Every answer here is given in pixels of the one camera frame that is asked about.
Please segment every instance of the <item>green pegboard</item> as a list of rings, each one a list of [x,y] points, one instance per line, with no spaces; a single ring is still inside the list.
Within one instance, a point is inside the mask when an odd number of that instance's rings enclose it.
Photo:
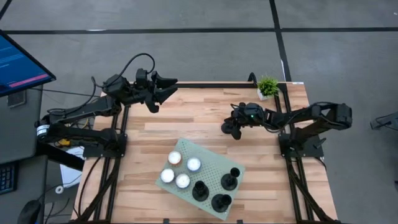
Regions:
[[[174,194],[187,202],[197,206],[198,208],[214,215],[217,218],[226,220],[229,214],[229,210],[233,204],[236,192],[239,189],[239,185],[243,180],[244,166],[233,162],[224,156],[216,154],[212,151],[205,149],[204,147],[198,146],[189,140],[179,139],[177,145],[175,145],[174,151],[178,151],[182,155],[182,163],[175,167],[171,166],[167,161],[163,169],[170,168],[174,171],[175,176],[179,174],[187,174],[190,178],[190,185],[186,189],[180,189],[175,184],[175,180],[169,184],[165,184],[159,178],[156,180],[156,185],[165,189],[166,191]],[[191,157],[197,157],[201,161],[200,170],[197,172],[192,172],[187,168],[187,161]],[[234,190],[225,190],[221,186],[221,178],[225,174],[229,174],[232,168],[238,168],[241,174],[238,179],[238,186]],[[196,181],[203,181],[209,188],[209,197],[203,201],[198,202],[192,197],[192,189]],[[227,211],[219,213],[213,210],[211,206],[211,200],[216,194],[228,194],[232,198],[232,203],[228,207]]]

